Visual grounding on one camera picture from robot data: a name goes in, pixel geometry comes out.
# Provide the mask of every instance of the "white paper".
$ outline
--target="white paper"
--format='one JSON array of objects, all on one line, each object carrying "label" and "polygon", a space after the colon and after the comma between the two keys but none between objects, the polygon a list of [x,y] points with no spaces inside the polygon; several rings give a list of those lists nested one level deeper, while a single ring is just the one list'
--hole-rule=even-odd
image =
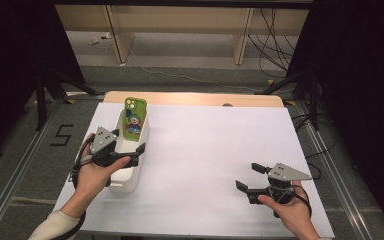
[{"label": "white paper", "polygon": [[[101,103],[88,132],[112,131],[123,104]],[[82,230],[144,236],[292,237],[263,205],[251,205],[235,180],[268,186],[251,163],[282,162],[310,173],[287,109],[149,105],[150,134],[137,188],[104,189]],[[320,235],[334,237],[313,181],[303,181]],[[55,209],[74,189],[66,183]]]}]

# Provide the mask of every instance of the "tripod leg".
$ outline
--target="tripod leg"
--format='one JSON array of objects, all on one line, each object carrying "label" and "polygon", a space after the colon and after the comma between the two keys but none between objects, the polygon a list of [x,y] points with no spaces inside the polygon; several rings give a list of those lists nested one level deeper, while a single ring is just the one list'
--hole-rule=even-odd
[{"label": "tripod leg", "polygon": [[75,86],[76,88],[85,91],[89,95],[97,96],[97,95],[104,95],[105,94],[105,92],[98,92],[98,91],[86,86],[85,84],[82,84],[82,83],[75,81],[74,79],[68,77],[67,75],[65,75],[64,73],[61,73],[58,70],[49,69],[49,72],[53,73],[58,78],[70,83],[71,85]]},{"label": "tripod leg", "polygon": [[299,82],[300,79],[306,75],[306,73],[307,73],[307,70],[301,70],[290,77],[286,77],[281,82],[271,86],[270,88],[268,88],[262,92],[254,93],[254,95],[270,95],[270,94],[274,93],[275,91],[281,89],[282,87],[284,87],[290,83]]}]

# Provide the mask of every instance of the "white container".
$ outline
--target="white container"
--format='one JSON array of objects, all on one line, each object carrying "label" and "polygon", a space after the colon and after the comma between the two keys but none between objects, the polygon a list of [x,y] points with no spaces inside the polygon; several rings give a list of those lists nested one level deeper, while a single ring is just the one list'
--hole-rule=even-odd
[{"label": "white container", "polygon": [[[116,128],[120,130],[120,136],[117,139],[117,144],[115,146],[115,151],[118,153],[124,152],[135,152],[141,144],[146,143],[149,136],[149,124],[148,124],[148,114],[145,117],[145,121],[142,126],[142,133],[139,138],[139,142],[131,141],[123,138],[123,128],[124,128],[124,110],[121,111],[118,118]],[[136,189],[140,169],[143,164],[145,152],[139,156],[139,165],[137,167],[123,168],[111,175],[111,184],[108,186],[108,189],[111,191],[117,192],[132,192]]]}]

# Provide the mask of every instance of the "phone case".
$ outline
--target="phone case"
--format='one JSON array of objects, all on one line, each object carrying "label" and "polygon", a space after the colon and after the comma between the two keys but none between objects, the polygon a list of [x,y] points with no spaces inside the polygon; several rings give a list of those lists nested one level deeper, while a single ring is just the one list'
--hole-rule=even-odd
[{"label": "phone case", "polygon": [[124,102],[123,137],[131,141],[139,141],[146,117],[145,99],[128,97]]}]

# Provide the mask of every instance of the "aluminum rail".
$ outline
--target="aluminum rail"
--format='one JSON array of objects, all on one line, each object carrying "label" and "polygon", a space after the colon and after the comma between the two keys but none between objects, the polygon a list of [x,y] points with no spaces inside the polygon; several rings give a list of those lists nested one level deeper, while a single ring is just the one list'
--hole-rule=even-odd
[{"label": "aluminum rail", "polygon": [[[298,103],[298,107],[302,114],[307,114],[307,110],[305,105],[303,106],[302,102]],[[306,126],[308,133],[310,134],[311,140],[313,141],[314,146],[318,151],[323,151],[327,149],[325,143],[323,142],[323,138],[321,137],[318,131],[315,131],[311,124]],[[326,172],[329,176],[329,179],[333,185],[333,188],[338,195],[339,200],[341,201],[342,207],[344,208],[345,213],[350,220],[350,223],[355,231],[358,239],[366,240],[373,239],[372,234],[370,233],[366,221],[364,220],[363,215],[358,210],[357,204],[352,198],[348,188],[339,173],[335,162],[330,156],[329,152],[320,154],[320,158],[322,160],[323,166],[326,169]]]},{"label": "aluminum rail", "polygon": [[22,180],[24,179],[24,176],[26,175],[27,170],[29,169],[29,166],[33,161],[34,156],[43,140],[43,137],[48,131],[49,123],[51,122],[52,118],[55,116],[55,113],[58,111],[61,105],[62,100],[54,100],[52,102],[52,105],[49,109],[48,120],[45,122],[42,129],[35,133],[32,141],[27,147],[27,150],[24,152],[20,163],[17,165],[17,168],[14,170],[13,174],[11,175],[11,178],[8,180],[7,185],[2,191],[0,195],[0,221],[4,216],[6,210],[8,209],[12,197],[14,196]]}]

